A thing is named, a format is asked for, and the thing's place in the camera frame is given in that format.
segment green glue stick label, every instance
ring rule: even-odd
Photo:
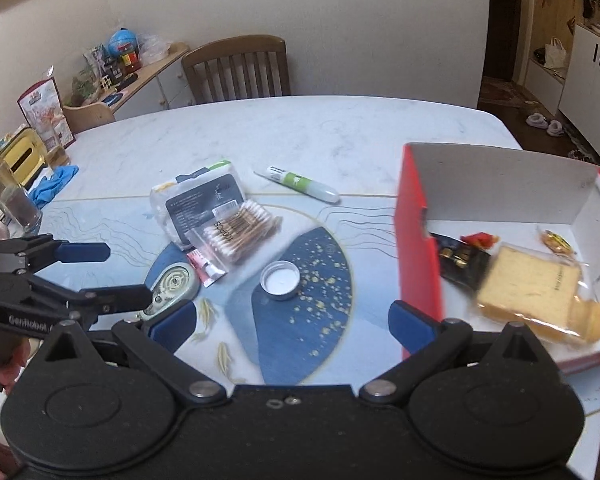
[[[306,189],[311,182],[311,180],[305,178],[304,176],[291,173],[290,171],[281,170],[280,168],[276,168],[275,166],[269,166],[267,168],[267,176],[271,180],[276,181],[282,184],[283,186],[295,189],[300,193],[306,193]]]

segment black snack package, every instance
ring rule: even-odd
[[[491,255],[455,238],[430,233],[438,244],[440,275],[450,282],[477,292]]]

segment packaged bread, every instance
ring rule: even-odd
[[[576,262],[504,245],[476,301],[485,316],[525,321],[543,339],[593,343],[600,339],[600,303],[582,300],[581,287]]]

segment barcode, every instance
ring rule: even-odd
[[[225,218],[229,218],[238,212],[238,202],[237,200],[231,200],[231,202],[227,202],[226,204],[219,205],[215,209],[212,209],[212,212],[216,219],[224,220]]]

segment white cabinet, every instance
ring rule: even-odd
[[[576,27],[567,79],[560,99],[560,111],[587,137],[593,106],[592,89],[600,71],[600,38]]]
[[[149,79],[113,115],[117,121],[121,121],[192,104],[193,94],[184,75],[182,62],[177,60]]]
[[[113,115],[117,121],[168,110],[167,99],[156,78],[149,80]]]
[[[579,26],[560,111],[600,156],[600,38]]]
[[[167,102],[173,101],[189,85],[182,68],[182,60],[171,63],[158,74],[158,81]]]
[[[184,108],[185,106],[191,106],[194,104],[193,93],[189,86],[185,86],[174,99],[169,103],[169,110],[175,110],[176,108]]]

